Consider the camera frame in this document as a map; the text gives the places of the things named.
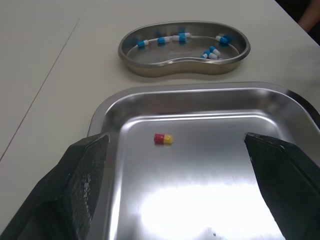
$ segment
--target white table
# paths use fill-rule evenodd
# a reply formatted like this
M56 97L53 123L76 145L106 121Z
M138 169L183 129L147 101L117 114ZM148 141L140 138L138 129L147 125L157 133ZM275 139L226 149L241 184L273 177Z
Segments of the white table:
M251 53L235 71L216 76L144 78L124 67L117 48L125 34L143 25L182 20L231 25L247 36ZM0 232L67 147L86 137L96 108L116 92L150 85L262 81L287 87L320 110L319 64L318 45L273 0L109 0L88 8L0 162Z

